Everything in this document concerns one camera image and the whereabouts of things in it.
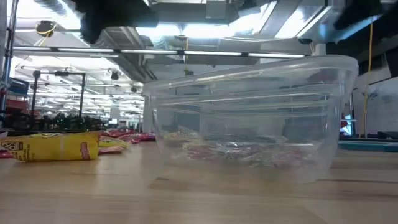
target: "overhead pipe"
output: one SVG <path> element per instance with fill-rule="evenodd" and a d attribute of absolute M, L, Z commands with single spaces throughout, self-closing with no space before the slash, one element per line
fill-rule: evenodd
<path fill-rule="evenodd" d="M 85 54 L 147 54 L 147 55 L 199 55 L 199 56 L 224 56 L 224 57 L 254 57 L 254 58 L 299 58 L 309 56 L 305 54 L 285 54 L 274 52 L 217 52 L 202 50 L 146 50 L 146 49 L 91 49 L 75 47 L 14 47 L 16 52 L 55 52 L 55 53 L 85 53 Z"/>

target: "pole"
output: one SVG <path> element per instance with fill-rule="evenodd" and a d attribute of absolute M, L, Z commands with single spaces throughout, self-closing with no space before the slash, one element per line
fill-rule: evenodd
<path fill-rule="evenodd" d="M 37 92 L 37 81 L 40 78 L 40 71 L 36 70 L 33 72 L 35 83 L 33 85 L 33 96 L 32 96 L 32 109 L 30 110 L 30 128 L 33 128 L 35 121 L 35 104 L 36 104 L 36 92 Z"/>
<path fill-rule="evenodd" d="M 354 113 L 354 98 L 353 94 L 351 94 L 349 98 L 349 110 L 351 113 L 351 137 L 355 138 L 355 113 Z"/>
<path fill-rule="evenodd" d="M 4 71 L 1 80 L 6 84 L 6 86 L 2 90 L 2 94 L 0 95 L 0 110 L 6 110 L 7 104 L 7 84 L 9 83 L 8 79 L 10 77 L 11 71 L 11 60 L 14 51 L 14 38 L 15 38 L 15 27 L 16 27 L 16 20 L 17 20 L 17 7 L 18 7 L 19 0 L 13 0 L 12 8 L 11 8 L 11 15 L 10 21 L 8 25 L 8 38 L 7 38 L 7 45 L 6 45 L 6 54 L 4 59 Z"/>
<path fill-rule="evenodd" d="M 86 74 L 82 74 L 82 76 L 83 76 L 83 81 L 81 83 L 79 118 L 81 118 L 81 114 L 83 112 L 83 97 L 84 97 L 84 94 L 85 94 L 85 85 L 86 85 Z"/>

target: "ceiling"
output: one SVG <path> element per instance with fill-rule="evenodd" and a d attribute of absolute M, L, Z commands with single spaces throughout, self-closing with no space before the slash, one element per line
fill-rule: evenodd
<path fill-rule="evenodd" d="M 67 8 L 66 15 L 60 15 L 54 9 L 45 8 L 35 1 L 19 0 L 17 12 L 16 45 L 40 45 L 49 47 L 94 47 L 110 49 L 188 49 L 217 52 L 258 52 L 311 54 L 308 44 L 301 44 L 297 37 L 312 39 L 315 43 L 339 41 L 342 33 L 336 34 L 333 23 L 345 5 L 345 0 L 257 0 L 257 7 L 251 8 L 251 14 L 239 9 L 244 0 L 206 1 L 206 0 L 145 0 L 158 14 L 159 25 L 146 27 L 109 27 L 103 31 L 97 43 L 89 45 L 82 41 L 78 32 L 80 22 L 73 9 Z M 51 37 L 42 37 L 35 31 L 41 20 L 57 23 L 57 29 Z M 121 105 L 132 102 L 129 111 L 142 112 L 140 94 L 141 83 L 154 80 L 183 77 L 184 70 L 194 74 L 212 72 L 233 67 L 264 63 L 267 60 L 243 57 L 216 57 L 190 55 L 138 55 L 120 54 L 117 57 L 88 54 L 55 54 L 53 52 L 35 52 L 27 55 L 17 53 L 14 60 L 15 77 L 32 81 L 32 70 L 48 71 L 70 70 L 84 71 L 88 74 L 87 83 L 113 85 L 119 87 L 90 86 L 87 94 L 104 95 L 100 98 L 85 100 L 84 108 L 100 108 L 99 105 Z M 110 72 L 118 71 L 119 80 L 110 79 Z M 66 77 L 71 85 L 79 85 L 79 76 Z M 50 76 L 42 76 L 40 82 L 59 82 Z M 131 87 L 138 89 L 131 92 Z M 70 91 L 70 86 L 40 86 L 43 93 Z M 110 99 L 109 95 L 119 95 Z M 39 99 L 40 103 L 54 106 Z"/>

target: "yellow cable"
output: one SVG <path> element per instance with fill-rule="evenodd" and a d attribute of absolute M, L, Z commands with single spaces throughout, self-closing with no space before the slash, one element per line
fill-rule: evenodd
<path fill-rule="evenodd" d="M 364 94 L 364 104 L 363 104 L 363 113 L 362 113 L 362 123 L 361 123 L 361 134 L 365 132 L 365 120 L 366 114 L 368 113 L 368 86 L 369 86 L 369 75 L 372 69 L 372 41 L 373 41 L 373 17 L 371 17 L 371 26 L 370 26 L 370 37 L 369 37 L 369 65 L 368 65 L 368 73 L 366 74 L 366 85 L 365 85 L 365 94 Z"/>
<path fill-rule="evenodd" d="M 43 40 L 37 46 L 40 47 L 45 42 L 45 40 L 49 37 L 49 35 L 50 35 L 50 33 L 47 33 L 47 35 L 43 38 Z"/>
<path fill-rule="evenodd" d="M 50 30 L 48 30 L 48 31 L 45 31 L 45 32 L 39 32 L 39 31 L 37 31 L 37 24 L 36 24 L 36 33 L 38 33 L 38 34 L 49 34 L 49 33 L 51 33 L 51 32 L 53 32 L 54 30 L 55 30 L 55 28 L 57 27 L 57 25 L 54 25 L 54 27 L 52 28 L 52 29 L 50 29 Z"/>

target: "metal frame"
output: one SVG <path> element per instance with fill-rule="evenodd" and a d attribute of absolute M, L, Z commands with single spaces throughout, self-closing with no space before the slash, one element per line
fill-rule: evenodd
<path fill-rule="evenodd" d="M 204 50 L 147 50 L 147 49 L 94 49 L 77 47 L 36 47 L 36 46 L 15 46 L 15 52 L 52 52 L 52 53 L 78 53 L 78 54 L 100 54 L 122 55 L 122 54 L 147 54 L 147 55 L 197 55 L 197 56 L 224 56 L 224 57 L 251 57 L 251 58 L 299 58 L 310 56 L 308 54 L 287 54 L 278 52 L 218 52 Z"/>
<path fill-rule="evenodd" d="M 30 122 L 33 126 L 34 124 L 34 111 L 35 111 L 35 104 L 36 104 L 36 93 L 37 93 L 37 84 L 41 74 L 49 74 L 49 75 L 58 75 L 57 72 L 41 72 L 40 70 L 33 71 L 33 76 L 35 78 L 35 82 L 33 85 L 33 95 L 32 95 L 32 109 L 30 111 Z M 83 112 L 83 97 L 85 93 L 85 86 L 86 86 L 86 73 L 75 73 L 75 72 L 67 72 L 67 75 L 81 75 L 83 80 L 81 82 L 81 95 L 80 95 L 80 110 L 79 110 L 79 118 L 81 118 L 81 114 Z"/>
<path fill-rule="evenodd" d="M 7 38 L 7 44 L 6 44 L 6 54 L 4 56 L 4 70 L 3 70 L 3 75 L 1 78 L 1 81 L 5 83 L 6 85 L 3 87 L 1 90 L 0 94 L 0 110 L 5 111 L 6 110 L 6 104 L 7 104 L 7 89 L 8 89 L 8 80 L 10 77 L 10 71 L 11 71 L 11 60 L 12 56 L 14 53 L 14 40 L 15 40 L 15 27 L 17 24 L 17 7 L 18 7 L 19 0 L 13 0 L 12 1 L 12 8 L 11 8 L 11 15 L 10 15 L 10 20 L 9 20 L 9 25 L 7 28 L 8 31 L 8 38 Z"/>

